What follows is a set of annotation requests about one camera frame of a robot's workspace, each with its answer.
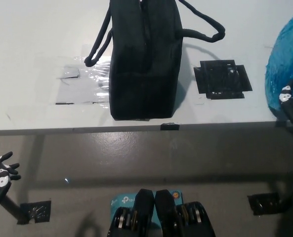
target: black tape on floor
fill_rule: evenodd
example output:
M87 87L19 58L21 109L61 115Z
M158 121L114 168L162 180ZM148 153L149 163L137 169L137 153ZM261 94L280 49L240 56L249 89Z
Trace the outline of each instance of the black tape on floor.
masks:
M200 61L194 68L199 94L211 100L243 99L243 91L252 91L251 83L243 65L234 60Z

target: bag handle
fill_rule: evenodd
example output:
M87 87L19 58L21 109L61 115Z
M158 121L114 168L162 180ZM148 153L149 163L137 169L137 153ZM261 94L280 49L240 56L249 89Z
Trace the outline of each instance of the bag handle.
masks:
M191 10L196 16L199 16L200 18L204 19L206 22L208 22L213 28L215 28L218 33L212 36L212 38L198 32L195 30L189 30L189 29L182 29L176 31L176 37L182 38L182 37L189 37L189 38L195 38L199 40L204 40L206 42L214 43L224 38L225 36L225 28L218 23L217 21L213 20L212 18L202 14L197 9L195 9L191 4L186 2L186 0L179 0L182 4L184 4L189 10Z
M109 7L109 9L107 11L107 14L106 14L106 17L105 17L105 19L104 19L104 21L102 23L101 29L99 31L98 37L97 37L97 39L95 41L95 44L93 45L89 56L86 57L86 59L84 61L86 67L90 68L90 67L94 66L99 61L99 59L102 56L102 54L104 53L104 51L106 51L106 48L108 47L108 45L109 45L109 43L111 41L111 38L112 38L112 29L108 32L106 41L102 45L101 49L98 51L96 57L94 59L92 59L92 57L96 53L97 49L101 45L103 37L105 36L106 31L108 29L108 25L110 23L110 20L111 20L111 12L110 12L110 7Z

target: small black object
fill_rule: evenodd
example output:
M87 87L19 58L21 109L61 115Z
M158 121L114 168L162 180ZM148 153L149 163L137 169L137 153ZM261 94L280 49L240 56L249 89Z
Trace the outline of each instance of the small black object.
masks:
M183 29L175 0L110 0L110 7L85 59L94 66L111 38L113 52L109 78L110 111L114 119L162 119L173 114L184 37L207 42L224 38L224 27L179 0L218 33L207 37ZM112 18L112 29L94 59Z
M169 123L162 123L161 124L161 131L178 131L179 124L169 122Z
M278 214L286 211L278 193L255 194L248 196L248 198L255 216Z
M35 223L49 222L51 216L51 201L22 203L20 209Z
M234 60L200 61L194 68L198 91L208 99L243 99L243 91L252 91L243 65Z

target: concrete floor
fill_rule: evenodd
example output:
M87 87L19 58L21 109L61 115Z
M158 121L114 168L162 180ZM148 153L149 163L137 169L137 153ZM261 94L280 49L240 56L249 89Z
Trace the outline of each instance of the concrete floor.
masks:
M9 196L51 200L52 212L49 223L18 226L0 206L0 237L106 237L111 199L140 188L181 189L185 202L200 201L217 237L293 237L290 212L253 216L247 199L290 189L285 129L0 137L0 155L8 151L23 177Z

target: black tape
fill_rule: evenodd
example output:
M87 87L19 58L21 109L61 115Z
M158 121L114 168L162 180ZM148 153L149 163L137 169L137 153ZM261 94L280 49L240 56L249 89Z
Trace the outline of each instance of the black tape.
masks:
M255 194L248 198L255 216L283 213L292 205L290 197L280 200L278 193Z
M56 105L73 105L74 103L55 103Z
M244 65L234 60L200 61L194 68L199 94L208 99L244 99L243 91L252 91Z
M179 131L179 124L175 124L173 122L162 123L161 131Z
M35 223L49 222L51 201L22 203L20 209L30 217L30 220L34 219Z

